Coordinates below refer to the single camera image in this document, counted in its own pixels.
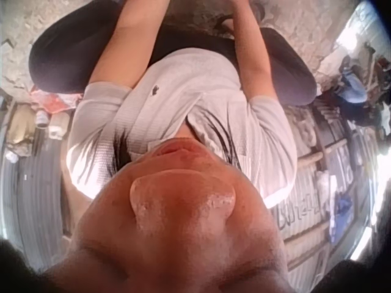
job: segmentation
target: mouth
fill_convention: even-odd
[[[177,151],[182,150],[188,151],[192,154],[198,154],[201,156],[213,158],[213,155],[198,141],[187,138],[170,139],[164,142],[152,153],[152,157],[176,153]]]

